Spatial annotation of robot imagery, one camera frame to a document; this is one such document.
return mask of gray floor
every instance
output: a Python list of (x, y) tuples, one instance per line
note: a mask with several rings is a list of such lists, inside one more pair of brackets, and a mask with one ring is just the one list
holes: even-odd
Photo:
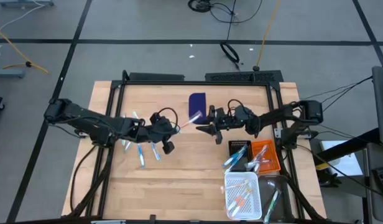
[[(72, 39), (85, 2), (56, 0), (55, 7), (34, 11), (2, 31), (10, 38)], [(220, 2), (232, 5), (232, 0)], [(238, 17), (247, 18), (257, 3), (255, 0), (239, 1), (235, 9)], [(360, 3), (377, 39), (383, 41), (383, 0), (360, 0)], [(264, 1), (253, 20), (232, 26), (230, 39), (262, 39), (274, 6), (275, 1)], [(0, 7), (0, 26), (24, 12), (19, 8)], [(226, 14), (216, 13), (226, 19)], [(218, 23), (209, 13), (189, 10), (186, 0), (94, 0), (80, 38), (223, 39), (227, 28), (228, 25)], [(369, 41), (350, 0), (282, 1), (268, 39)], [(23, 62), (8, 44), (0, 45), (0, 67)], [(50, 75), (29, 68), (25, 69), (24, 79), (0, 79), (0, 96), (6, 102), (6, 109), (0, 116), (0, 222), (4, 222), (9, 213), (70, 46), (16, 45), (33, 61), (47, 68)], [(233, 47), (244, 63), (241, 70), (251, 70), (260, 45)], [(379, 65), (379, 61), (372, 46), (267, 45), (261, 61), (263, 70), (279, 69), (286, 82), (296, 82), (301, 97), (358, 82), (370, 76), (371, 67), (375, 65)], [(205, 73), (209, 72), (235, 71), (218, 45), (78, 44), (60, 97), (88, 106), (93, 83), (118, 79), (123, 69), (180, 73), (185, 74), (186, 80), (204, 80)], [(376, 127), (371, 82), (357, 86), (326, 111), (324, 125), (352, 135)], [(330, 134), (321, 138), (342, 139)], [(57, 129), (49, 129), (18, 221), (60, 216), (77, 147), (76, 139)], [(333, 189), (323, 189), (322, 193), (329, 218), (339, 222), (362, 218), (360, 198)]]

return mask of wooden table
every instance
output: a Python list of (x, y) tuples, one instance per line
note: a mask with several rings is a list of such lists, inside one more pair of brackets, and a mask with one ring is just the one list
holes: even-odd
[[(110, 84), (95, 82), (90, 110), (104, 114)], [(280, 86), (285, 104), (298, 100), (295, 83), (281, 83)], [(148, 122), (153, 112), (170, 106), (176, 110), (179, 123), (182, 124), (188, 120), (188, 98), (192, 93), (206, 93), (207, 108), (209, 105), (227, 108), (227, 102), (235, 98), (257, 115), (269, 112), (266, 90), (260, 86), (127, 85), (121, 114), (131, 116), (136, 111), (140, 118)], [(114, 99), (113, 105), (116, 105), (117, 95)], [(171, 111), (162, 114), (175, 120)], [(189, 125), (182, 129), (181, 134), (172, 136), (175, 150), (171, 154), (165, 155), (161, 149), (162, 144), (157, 144), (161, 161), (156, 161), (149, 144), (142, 144), (145, 169), (140, 167), (136, 144), (124, 152), (121, 141), (118, 141), (114, 150), (104, 218), (146, 220), (150, 214), (155, 214), (158, 220), (229, 220), (224, 211), (224, 195), (219, 189), (224, 184), (221, 164), (229, 157), (227, 141), (273, 139), (273, 134), (272, 126), (265, 127), (257, 139), (248, 135), (244, 128), (222, 131), (222, 134), (223, 143), (216, 145), (214, 136), (196, 130), (195, 125)], [(299, 140), (298, 143), (309, 147), (308, 141)], [(80, 141), (75, 166), (90, 148), (89, 139)], [(96, 152), (84, 161), (77, 173), (75, 204), (90, 187)], [(293, 156), (300, 190), (317, 212), (326, 217), (312, 155), (306, 149), (295, 149)], [(298, 217), (291, 190), (289, 194), (293, 214)], [(96, 214), (99, 196), (98, 190), (93, 214)], [(63, 214), (70, 213), (69, 201), (70, 186)]]

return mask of cable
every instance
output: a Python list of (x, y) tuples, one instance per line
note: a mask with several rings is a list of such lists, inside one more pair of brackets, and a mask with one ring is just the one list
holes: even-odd
[(231, 100), (228, 101), (228, 115), (231, 113), (231, 108), (234, 108), (233, 106), (230, 107), (230, 102), (232, 102), (232, 101), (236, 101), (237, 103), (239, 103), (239, 104), (242, 106), (242, 110), (244, 110), (244, 112), (245, 112), (246, 114), (251, 115), (251, 112), (248, 112), (248, 111), (246, 110), (246, 107), (243, 105), (243, 103), (241, 103), (241, 102), (240, 102), (239, 100), (237, 100), (237, 99), (231, 99)]
[(228, 116), (232, 116), (232, 115), (231, 115), (231, 108), (233, 108), (233, 106), (230, 107), (230, 102), (232, 102), (232, 101), (236, 101), (236, 102), (238, 102), (238, 103), (241, 105), (242, 110), (243, 110), (248, 116), (255, 116), (255, 117), (258, 119), (258, 122), (259, 122), (259, 123), (258, 123), (256, 126), (254, 126), (254, 128), (255, 128), (255, 135), (256, 135), (256, 137), (257, 137), (258, 134), (259, 134), (259, 132), (261, 131), (261, 119), (260, 119), (258, 116), (256, 116), (252, 111), (247, 111), (247, 110), (246, 110), (246, 107), (243, 105), (243, 103), (241, 103), (239, 100), (236, 100), (236, 99), (231, 99), (231, 100), (228, 101)]
[(369, 80), (369, 79), (372, 79), (372, 76), (371, 77), (368, 77), (368, 78), (365, 78), (363, 80), (361, 80), (360, 82), (354, 84), (353, 86), (349, 87), (348, 90), (346, 90), (344, 93), (342, 93), (339, 97), (337, 97), (337, 99), (335, 99), (332, 103), (330, 103), (330, 105), (328, 105), (324, 110), (326, 111), (331, 105), (333, 105), (337, 100), (339, 100), (343, 95), (345, 95), (347, 92), (349, 92), (350, 90), (352, 90), (355, 86), (359, 85), (359, 84), (362, 84), (363, 82)]
[(31, 1), (33, 1), (34, 3), (36, 3), (36, 5), (38, 5), (38, 6), (35, 7), (35, 8), (33, 8), (33, 9), (31, 9), (30, 11), (26, 12), (23, 16), (20, 16), (20, 17), (17, 18), (17, 19), (14, 19), (14, 20), (12, 20), (12, 21), (10, 21), (10, 22), (5, 23), (4, 25), (1, 26), (0, 31), (1, 31), (4, 27), (6, 27), (7, 25), (9, 25), (9, 24), (11, 24), (11, 23), (13, 23), (13, 22), (16, 22), (16, 21), (18, 21), (19, 19), (23, 19), (23, 17), (25, 17), (26, 15), (30, 14), (32, 11), (35, 11), (35, 10), (40, 9), (40, 8), (42, 8), (42, 7), (45, 6), (45, 5), (43, 5), (43, 4), (39, 4), (39, 3), (37, 3), (35, 0), (31, 0)]
[(356, 139), (358, 139), (358, 140), (365, 141), (365, 142), (367, 142), (367, 143), (374, 143), (374, 142), (370, 142), (370, 141), (367, 141), (367, 140), (365, 140), (365, 139), (362, 139), (362, 138), (359, 138), (359, 137), (356, 137), (356, 136), (352, 136), (352, 135), (347, 134), (347, 133), (344, 133), (344, 132), (342, 132), (342, 131), (338, 131), (338, 130), (335, 130), (335, 129), (333, 129), (333, 128), (329, 128), (329, 127), (324, 126), (324, 125), (322, 125), (322, 124), (319, 124), (319, 126), (321, 126), (321, 127), (323, 127), (323, 128), (326, 128), (326, 129), (329, 129), (329, 130), (332, 130), (332, 131), (336, 131), (336, 132), (341, 133), (341, 134), (344, 134), (344, 135), (346, 135), (346, 136), (349, 136), (350, 138), (356, 138)]
[[(256, 16), (256, 14), (258, 13), (259, 9), (261, 8), (262, 1), (263, 1), (263, 0), (261, 0), (261, 2), (259, 3), (259, 6), (258, 6), (257, 10), (255, 11), (255, 13), (254, 13), (250, 18), (245, 19), (245, 20), (243, 20), (243, 21), (232, 22), (232, 21), (230, 20), (230, 22), (229, 22), (229, 21), (223, 21), (223, 20), (221, 20), (221, 19), (218, 19), (218, 18), (212, 13), (212, 8), (210, 9), (210, 13), (211, 13), (211, 15), (212, 15), (217, 21), (224, 22), (224, 23), (240, 24), (240, 23), (243, 23), (243, 22), (250, 21), (252, 18), (254, 18), (254, 17)], [(226, 5), (222, 4), (222, 3), (213, 3), (212, 5), (214, 6), (214, 5), (216, 5), (216, 4), (223, 5), (224, 7), (226, 7), (226, 8), (229, 10), (229, 13), (230, 13), (230, 14), (232, 14), (234, 17), (236, 17), (236, 16), (234, 15), (234, 11), (231, 11), (230, 8), (229, 8), (228, 6), (226, 6)]]
[(70, 121), (76, 121), (76, 120), (78, 120), (78, 119), (96, 119), (96, 120), (102, 122), (102, 123), (106, 126), (106, 128), (111, 129), (111, 131), (113, 132), (113, 134), (115, 134), (115, 133), (117, 132), (116, 128), (114, 128), (111, 124), (107, 123), (106, 121), (104, 121), (104, 120), (102, 120), (102, 119), (100, 119), (100, 118), (94, 117), (94, 116), (84, 116), (84, 117), (79, 116), (79, 117), (71, 118), (71, 119), (67, 119), (67, 120), (64, 120), (64, 121), (57, 121), (56, 123), (57, 123), (57, 124), (65, 124), (65, 123), (68, 123), (68, 122), (70, 122)]
[[(39, 70), (45, 72), (46, 74), (49, 74), (49, 72), (46, 69), (44, 69), (43, 67), (35, 64), (30, 59), (28, 59), (4, 34), (2, 34), (1, 31), (0, 31), (0, 35), (16, 50), (17, 53), (19, 53), (19, 55), (21, 55), (24, 58), (24, 60), (26, 60), (26, 62), (25, 62), (26, 67), (35, 67), (35, 68), (38, 68)], [(9, 65), (9, 66), (4, 67), (3, 69), (14, 67), (17, 65), (19, 65), (19, 64)]]
[(341, 136), (341, 137), (344, 137), (344, 138), (352, 138), (352, 137), (349, 137), (349, 136), (344, 136), (344, 135), (342, 135), (342, 134), (335, 133), (335, 132), (333, 132), (333, 131), (322, 131), (322, 132), (320, 132), (320, 133), (317, 133), (317, 136), (318, 136), (319, 134), (324, 134), (324, 133), (332, 133), (332, 134), (335, 134), (335, 135), (337, 135), (337, 136)]
[(51, 127), (55, 127), (55, 128), (58, 128), (58, 129), (61, 129), (62, 131), (66, 132), (67, 134), (69, 134), (69, 135), (71, 135), (71, 136), (73, 136), (73, 137), (75, 137), (75, 138), (79, 138), (79, 139), (81, 138), (81, 137), (79, 137), (78, 135), (75, 135), (75, 134), (73, 134), (73, 133), (67, 131), (66, 129), (64, 129), (64, 128), (60, 127), (60, 126), (56, 126), (56, 125), (54, 125), (54, 124), (49, 124), (49, 126), (51, 126)]
[[(235, 14), (232, 14), (232, 13), (231, 13), (231, 10), (230, 10), (230, 9), (229, 9), (229, 11), (227, 11), (227, 10), (221, 8), (221, 7), (218, 7), (218, 6), (212, 6), (212, 8), (220, 9), (220, 10), (224, 11), (225, 13), (227, 13), (227, 14), (229, 14), (229, 15), (233, 15), (234, 19), (236, 19), (238, 22), (240, 21), (240, 19), (239, 19)], [(237, 22), (232, 22), (232, 24), (233, 24), (234, 26), (238, 26), (238, 25), (239, 25), (239, 23), (237, 23)]]
[(350, 90), (350, 87), (349, 87), (349, 88), (346, 88), (346, 89), (344, 89), (344, 90), (342, 90), (342, 91), (340, 91), (339, 93), (335, 93), (334, 95), (332, 95), (332, 96), (326, 98), (325, 100), (323, 100), (323, 101), (321, 102), (321, 104), (323, 104), (323, 103), (326, 102), (327, 100), (330, 100), (331, 98), (336, 97), (336, 96), (338, 96), (339, 94), (342, 94), (342, 93), (344, 93), (344, 92), (346, 92), (346, 91), (349, 91), (349, 90)]
[(340, 89), (342, 89), (342, 88), (347, 88), (347, 87), (349, 87), (349, 86), (351, 86), (351, 85), (354, 85), (354, 84), (356, 84), (356, 83), (348, 84), (348, 85), (346, 85), (346, 86), (341, 86), (341, 87), (339, 87), (339, 88), (337, 88), (337, 89), (335, 89), (335, 90), (330, 90), (330, 91), (326, 91), (326, 92), (324, 92), (324, 93), (315, 94), (315, 95), (313, 95), (313, 96), (309, 96), (309, 97), (306, 97), (306, 98), (301, 98), (301, 100), (307, 100), (307, 99), (310, 99), (310, 98), (315, 97), (315, 96), (321, 96), (321, 95), (326, 94), (326, 93), (331, 93), (331, 92), (334, 92), (334, 91), (336, 91), (336, 90), (340, 90)]
[(286, 155), (285, 155), (285, 157), (283, 158), (283, 162), (284, 162), (285, 159), (288, 157), (288, 151), (286, 151), (285, 153), (286, 153)]
[(262, 57), (262, 54), (264, 52), (265, 40), (266, 40), (267, 34), (269, 33), (269, 29), (270, 29), (270, 26), (272, 25), (274, 17), (276, 16), (279, 5), (280, 5), (280, 0), (277, 0), (276, 7), (273, 10), (272, 17), (270, 18), (270, 21), (269, 21), (267, 28), (266, 28), (266, 31), (265, 31), (264, 38), (262, 40), (261, 50), (259, 51), (259, 58), (258, 58), (258, 61), (256, 62), (256, 67), (254, 67), (254, 70), (259, 71), (259, 62), (261, 61), (261, 57)]
[(78, 172), (78, 169), (80, 168), (82, 162), (93, 152), (93, 150), (96, 148), (96, 146), (93, 146), (92, 149), (90, 149), (86, 154), (85, 156), (80, 160), (80, 162), (78, 163), (77, 167), (75, 168), (74, 170), (74, 174), (73, 174), (73, 180), (72, 180), (72, 187), (70, 189), (70, 210), (73, 212), (74, 211), (74, 207), (73, 207), (73, 194), (74, 194), (74, 184), (75, 184), (75, 177), (77, 175), (77, 172)]
[[(196, 7), (193, 7), (193, 2), (197, 2)], [(195, 12), (208, 12), (211, 10), (210, 0), (189, 0), (188, 7)]]
[(166, 108), (162, 108), (159, 112), (158, 112), (158, 114), (160, 114), (161, 112), (163, 112), (163, 111), (165, 111), (165, 110), (170, 110), (170, 111), (172, 111), (173, 113), (174, 113), (174, 115), (175, 115), (175, 126), (171, 129), (171, 131), (167, 131), (167, 132), (164, 132), (164, 133), (162, 133), (162, 132), (160, 132), (160, 131), (154, 131), (153, 129), (151, 130), (152, 132), (154, 132), (154, 133), (157, 133), (157, 134), (169, 134), (169, 133), (171, 133), (172, 131), (177, 131), (177, 127), (179, 127), (179, 125), (178, 125), (178, 114), (177, 114), (177, 112), (173, 109), (173, 108), (170, 108), (170, 107), (166, 107)]
[(305, 147), (305, 146), (298, 145), (298, 144), (297, 144), (297, 146), (302, 147), (302, 148), (308, 150), (312, 155), (314, 155), (314, 156), (315, 156), (317, 159), (319, 159), (321, 162), (324, 162), (325, 164), (329, 165), (331, 168), (333, 168), (334, 170), (338, 171), (340, 174), (344, 175), (345, 177), (347, 177), (347, 178), (353, 180), (355, 183), (359, 184), (360, 186), (364, 187), (365, 189), (370, 190), (371, 192), (374, 192), (374, 193), (376, 193), (376, 194), (378, 194), (378, 195), (380, 195), (380, 196), (383, 196), (383, 194), (381, 194), (381, 193), (378, 192), (377, 190), (374, 190), (374, 189), (372, 189), (372, 188), (370, 188), (370, 187), (368, 187), (368, 186), (366, 186), (366, 185), (360, 183), (359, 181), (357, 181), (357, 180), (355, 180), (354, 178), (352, 178), (352, 177), (346, 175), (345, 173), (343, 173), (342, 171), (340, 171), (340, 170), (337, 169), (336, 167), (332, 166), (330, 163), (326, 162), (324, 159), (322, 159), (320, 156), (318, 156), (315, 152), (313, 152), (313, 151), (310, 150), (309, 148), (307, 148), (307, 147)]
[[(233, 2), (233, 8), (232, 8), (232, 10), (231, 10), (231, 14), (234, 14), (234, 7), (236, 7), (236, 1), (237, 1), (237, 0), (234, 0), (234, 2)], [(230, 17), (230, 23), (229, 23), (229, 29), (228, 29), (228, 36), (227, 36), (227, 38), (226, 38), (226, 43), (227, 43), (228, 40), (229, 40), (229, 34), (230, 34), (230, 28), (231, 28), (232, 21), (233, 21), (233, 16)]]

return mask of orange tray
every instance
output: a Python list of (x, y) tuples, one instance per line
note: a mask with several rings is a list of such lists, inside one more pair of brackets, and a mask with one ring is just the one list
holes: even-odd
[(273, 140), (253, 141), (252, 142), (252, 157), (255, 157), (262, 148), (267, 145), (268, 149), (263, 155), (263, 159), (270, 159), (270, 162), (262, 163), (259, 168), (259, 173), (273, 172), (280, 170), (279, 158), (277, 158), (276, 149)]

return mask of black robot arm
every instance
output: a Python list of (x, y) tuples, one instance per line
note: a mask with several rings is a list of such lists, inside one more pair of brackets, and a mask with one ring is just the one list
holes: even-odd
[[(237, 101), (239, 106), (232, 109), (229, 106), (231, 101)], [(196, 129), (216, 136), (216, 143), (221, 144), (221, 130), (245, 127), (248, 134), (253, 134), (258, 137), (259, 131), (264, 127), (281, 122), (283, 120), (294, 121), (289, 128), (284, 128), (279, 131), (277, 140), (280, 145), (286, 148), (295, 149), (297, 146), (297, 137), (300, 134), (306, 134), (307, 128), (311, 125), (317, 125), (323, 122), (323, 110), (321, 103), (315, 100), (301, 100), (283, 105), (281, 108), (262, 114), (255, 115), (250, 109), (246, 108), (238, 100), (230, 100), (228, 103), (228, 112), (224, 112), (223, 108), (215, 109), (210, 106), (208, 116), (205, 120), (206, 126), (198, 126)], [(299, 111), (300, 115), (295, 116), (294, 112)]]
[(177, 134), (177, 127), (159, 113), (150, 117), (151, 125), (145, 126), (144, 119), (105, 116), (82, 108), (68, 99), (52, 99), (44, 114), (48, 124), (69, 124), (90, 136), (92, 144), (99, 147), (110, 147), (118, 139), (132, 142), (160, 142), (164, 152), (169, 154), (174, 146), (168, 142)]

